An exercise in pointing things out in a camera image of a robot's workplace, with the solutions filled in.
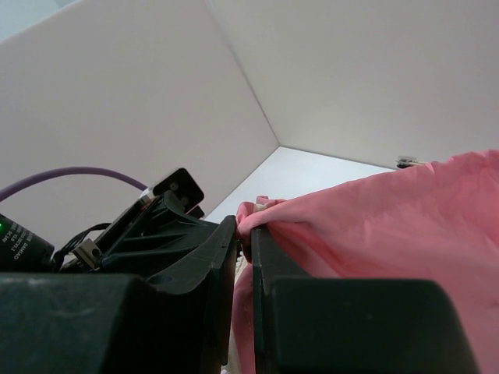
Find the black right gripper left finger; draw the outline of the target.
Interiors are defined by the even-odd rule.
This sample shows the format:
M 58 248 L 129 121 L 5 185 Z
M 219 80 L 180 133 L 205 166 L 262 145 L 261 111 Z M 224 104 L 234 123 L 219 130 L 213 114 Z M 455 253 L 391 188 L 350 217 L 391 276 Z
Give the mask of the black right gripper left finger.
M 143 279 L 3 273 L 4 373 L 218 373 L 228 361 L 235 218 Z

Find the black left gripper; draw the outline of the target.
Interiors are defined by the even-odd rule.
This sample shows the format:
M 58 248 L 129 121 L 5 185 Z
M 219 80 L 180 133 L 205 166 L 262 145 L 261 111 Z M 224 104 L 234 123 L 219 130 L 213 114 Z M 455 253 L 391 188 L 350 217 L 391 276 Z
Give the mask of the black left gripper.
M 134 203 L 112 223 L 76 234 L 54 254 L 54 271 L 151 277 L 203 244 L 217 227 L 186 214 L 175 195 L 166 192 Z

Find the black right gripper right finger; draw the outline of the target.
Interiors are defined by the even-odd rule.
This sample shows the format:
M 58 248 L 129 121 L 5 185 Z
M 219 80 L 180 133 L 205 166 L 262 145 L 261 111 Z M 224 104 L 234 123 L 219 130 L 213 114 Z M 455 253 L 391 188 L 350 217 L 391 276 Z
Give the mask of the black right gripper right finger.
M 476 373 L 455 307 L 429 280 L 311 277 L 251 233 L 258 373 Z

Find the pink zip-up jacket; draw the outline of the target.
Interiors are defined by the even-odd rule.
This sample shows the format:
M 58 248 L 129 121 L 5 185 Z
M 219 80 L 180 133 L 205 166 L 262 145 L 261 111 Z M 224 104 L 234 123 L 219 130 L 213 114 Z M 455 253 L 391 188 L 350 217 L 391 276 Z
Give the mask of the pink zip-up jacket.
M 267 225 L 316 277 L 436 281 L 480 371 L 498 370 L 498 152 L 373 175 L 294 199 L 239 205 L 237 232 Z

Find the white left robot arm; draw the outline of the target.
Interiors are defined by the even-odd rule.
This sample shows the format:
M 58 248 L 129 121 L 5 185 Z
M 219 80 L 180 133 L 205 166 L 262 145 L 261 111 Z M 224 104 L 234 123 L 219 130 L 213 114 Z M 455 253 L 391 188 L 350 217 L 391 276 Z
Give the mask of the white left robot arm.
M 2 216 L 1 270 L 150 277 L 197 249 L 217 227 L 186 213 L 173 192 L 139 199 L 113 222 L 81 231 L 60 249 Z

